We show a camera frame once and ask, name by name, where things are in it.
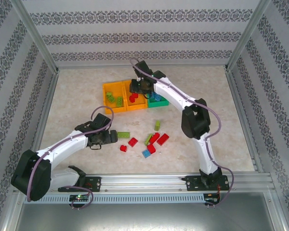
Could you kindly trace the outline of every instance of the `gray panel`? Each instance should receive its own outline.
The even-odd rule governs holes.
[[[74,211],[68,205],[23,205],[18,231],[270,231],[261,193],[233,193],[220,208],[203,204],[92,205]]]

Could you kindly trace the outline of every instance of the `damask pattern wall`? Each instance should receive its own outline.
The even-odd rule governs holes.
[[[59,67],[226,64],[259,0],[25,0]]]
[[[31,148],[53,73],[8,0],[0,0],[0,218],[20,154]]]
[[[271,1],[232,74],[289,224],[289,0]]]

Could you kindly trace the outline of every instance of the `green lego brick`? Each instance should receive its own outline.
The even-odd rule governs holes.
[[[129,131],[117,131],[118,138],[129,138],[130,132]]]
[[[122,96],[117,97],[117,107],[122,107],[122,101],[123,101]]]
[[[113,96],[109,96],[108,100],[112,103],[114,103],[116,101],[115,97],[113,97]]]
[[[159,131],[159,128],[160,128],[160,121],[158,120],[158,121],[156,121],[156,123],[155,123],[155,128],[154,128],[154,130],[155,130],[155,131]]]
[[[145,143],[145,146],[147,146],[147,145],[149,144],[149,141],[150,141],[152,135],[153,135],[153,134],[149,134],[148,138],[146,138],[146,140],[145,140],[145,142],[144,142],[144,143]]]

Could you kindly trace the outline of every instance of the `marble floor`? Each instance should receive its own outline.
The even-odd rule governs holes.
[[[222,66],[170,67],[153,66],[160,70],[182,91],[203,98],[222,120],[221,132],[212,137],[212,148],[217,162],[233,171],[253,171],[250,154],[236,113]],[[75,126],[90,120],[92,111],[103,105],[102,84],[136,78],[132,68],[95,68],[61,70],[46,129],[40,148],[46,148],[72,132]],[[217,129],[217,120],[211,118],[211,132]],[[154,132],[155,121],[160,120],[160,133],[170,138],[163,145],[155,145],[156,153],[145,159],[144,141]],[[181,131],[181,113],[172,105],[116,113],[111,129],[129,131],[138,143],[129,147],[129,139],[103,145],[101,150],[80,150],[65,159],[57,168],[75,165],[87,174],[119,173],[179,173],[198,172],[199,160],[191,139]],[[126,153],[119,150],[124,144]]]

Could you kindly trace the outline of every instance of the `yellow tray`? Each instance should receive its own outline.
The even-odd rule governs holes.
[[[107,92],[111,92],[113,97],[115,97],[116,101],[114,101],[113,103],[110,102],[106,97]],[[117,97],[119,96],[123,98],[122,107],[117,107]],[[126,101],[126,94],[125,94],[123,82],[121,81],[121,82],[114,82],[114,83],[104,83],[103,84],[103,100],[104,100],[104,105],[111,107],[114,113],[126,112],[127,101]],[[111,114],[111,111],[105,108],[105,113]]]
[[[113,83],[104,83],[103,84],[104,105],[111,107],[114,113],[148,108],[148,101],[142,94],[138,95],[138,98],[135,99],[134,103],[130,102],[130,99],[129,99],[129,97],[131,96],[130,83],[131,83],[131,80],[113,82]],[[122,107],[117,107],[117,101],[113,103],[110,102],[106,97],[107,92],[111,92],[112,95],[115,97],[115,99],[117,99],[118,96],[123,97]],[[105,113],[111,114],[111,111],[105,108]]]

